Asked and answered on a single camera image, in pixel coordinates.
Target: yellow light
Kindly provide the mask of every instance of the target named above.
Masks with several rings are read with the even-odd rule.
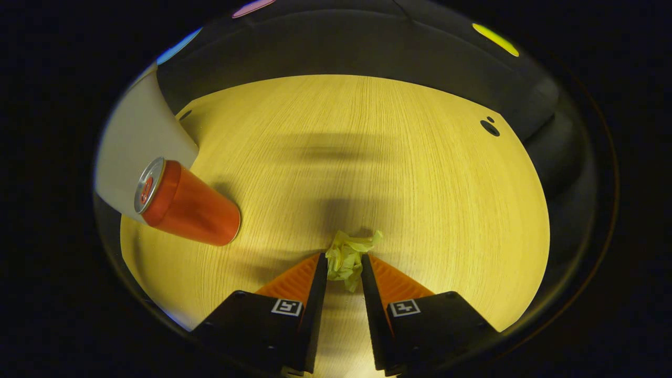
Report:
[[[471,26],[474,27],[474,29],[481,33],[485,38],[488,38],[489,40],[493,41],[494,43],[498,44],[499,47],[503,48],[506,50],[509,54],[513,56],[520,56],[518,53],[518,50],[513,47],[513,45],[507,41],[506,39],[502,38],[500,35],[497,33],[493,32],[492,30],[486,28],[483,25],[478,25],[478,24],[471,24]]]

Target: blue light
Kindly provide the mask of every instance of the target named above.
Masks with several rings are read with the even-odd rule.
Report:
[[[172,58],[173,55],[177,54],[177,52],[180,51],[184,46],[187,46],[187,44],[188,44],[189,42],[191,42],[191,41],[194,39],[194,37],[196,36],[196,34],[198,34],[198,32],[201,31],[201,29],[202,29],[202,28],[199,28],[199,29],[196,30],[195,32],[193,32],[193,33],[189,34],[188,36],[184,37],[184,39],[181,40],[178,44],[176,44],[175,46],[169,48],[169,49],[166,50],[163,54],[159,55],[159,57],[157,58],[157,64],[158,64],[158,65],[163,64],[163,63],[165,63],[168,59]]]

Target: orange can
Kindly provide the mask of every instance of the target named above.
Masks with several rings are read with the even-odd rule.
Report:
[[[162,157],[140,176],[134,205],[151,227],[212,245],[230,243],[241,226],[235,203],[178,161]]]

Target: orange gripper pad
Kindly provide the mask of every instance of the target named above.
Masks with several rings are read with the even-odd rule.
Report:
[[[428,288],[420,285],[416,280],[403,274],[394,266],[371,254],[368,255],[374,276],[376,277],[376,285],[378,286],[382,308],[385,309],[386,315],[387,305],[392,302],[434,295]]]
[[[256,294],[301,301],[306,306],[319,258],[320,254],[315,254],[301,261],[257,290]]]

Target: can pull tab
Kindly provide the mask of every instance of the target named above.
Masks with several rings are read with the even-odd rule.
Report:
[[[152,188],[152,183],[154,182],[153,177],[149,177],[147,181],[144,183],[144,187],[142,188],[142,193],[140,193],[140,203],[145,204],[147,202],[147,198],[149,197],[149,190]]]

